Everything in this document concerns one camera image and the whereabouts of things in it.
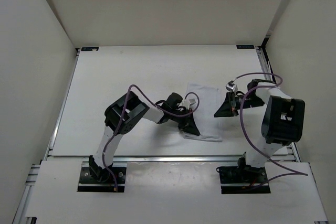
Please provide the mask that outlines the white skirt cloth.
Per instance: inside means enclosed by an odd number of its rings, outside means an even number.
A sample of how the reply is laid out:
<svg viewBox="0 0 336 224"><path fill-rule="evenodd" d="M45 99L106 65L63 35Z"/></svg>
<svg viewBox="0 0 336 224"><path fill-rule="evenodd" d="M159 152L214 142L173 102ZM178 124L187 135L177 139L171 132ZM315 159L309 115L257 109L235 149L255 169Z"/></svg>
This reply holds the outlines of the white skirt cloth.
<svg viewBox="0 0 336 224"><path fill-rule="evenodd" d="M221 89L189 82L186 93L194 92L200 98L198 109L193 113L199 136L184 133L183 137L190 140L206 142L222 142L221 123L214 118L221 105Z"/></svg>

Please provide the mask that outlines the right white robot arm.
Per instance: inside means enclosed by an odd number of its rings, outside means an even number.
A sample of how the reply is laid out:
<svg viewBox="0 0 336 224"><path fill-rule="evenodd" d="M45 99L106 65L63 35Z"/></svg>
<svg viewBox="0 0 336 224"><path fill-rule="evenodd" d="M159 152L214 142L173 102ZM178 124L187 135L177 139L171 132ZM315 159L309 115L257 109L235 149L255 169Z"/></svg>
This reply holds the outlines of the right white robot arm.
<svg viewBox="0 0 336 224"><path fill-rule="evenodd" d="M238 160L236 177L247 182L262 173L265 163L276 151L301 139L305 102L286 95L270 80L253 79L247 85L245 94L239 93L234 81L230 81L226 89L225 100L214 117L239 117L245 137L248 135L243 124L243 110L266 107L261 123L261 138L256 142L247 138L251 149Z"/></svg>

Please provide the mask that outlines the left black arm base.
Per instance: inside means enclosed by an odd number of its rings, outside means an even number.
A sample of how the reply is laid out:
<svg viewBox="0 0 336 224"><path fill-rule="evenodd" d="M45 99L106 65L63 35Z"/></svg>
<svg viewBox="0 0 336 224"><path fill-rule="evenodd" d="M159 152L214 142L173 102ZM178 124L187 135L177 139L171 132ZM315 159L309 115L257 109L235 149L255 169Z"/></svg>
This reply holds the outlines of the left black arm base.
<svg viewBox="0 0 336 224"><path fill-rule="evenodd" d="M105 168L95 174L88 164L82 164L78 179L78 192L123 193L127 176L126 165L110 166L114 177Z"/></svg>

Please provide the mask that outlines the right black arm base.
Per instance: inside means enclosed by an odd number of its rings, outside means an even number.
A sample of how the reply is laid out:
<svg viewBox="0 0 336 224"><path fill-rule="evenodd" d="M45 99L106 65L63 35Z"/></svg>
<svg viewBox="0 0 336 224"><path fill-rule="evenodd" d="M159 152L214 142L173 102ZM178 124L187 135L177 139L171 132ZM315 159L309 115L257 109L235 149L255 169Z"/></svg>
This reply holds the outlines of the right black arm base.
<svg viewBox="0 0 336 224"><path fill-rule="evenodd" d="M219 166L216 171L223 195L271 193L266 169L250 167L244 158L236 166Z"/></svg>

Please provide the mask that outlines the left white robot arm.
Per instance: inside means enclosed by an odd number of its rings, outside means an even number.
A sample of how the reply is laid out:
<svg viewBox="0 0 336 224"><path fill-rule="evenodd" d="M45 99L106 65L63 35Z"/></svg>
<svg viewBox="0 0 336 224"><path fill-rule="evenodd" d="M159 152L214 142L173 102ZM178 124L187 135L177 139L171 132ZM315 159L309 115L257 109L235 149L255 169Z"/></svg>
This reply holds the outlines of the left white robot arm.
<svg viewBox="0 0 336 224"><path fill-rule="evenodd" d="M155 106L148 106L133 91L123 95L104 112L104 133L101 142L95 154L89 156L90 176L99 183L115 177L111 171L121 138L129 133L141 119L156 124L171 120L177 123L180 131L200 136L192 109L192 105L198 104L195 99L183 98L174 92L167 99L156 102Z"/></svg>

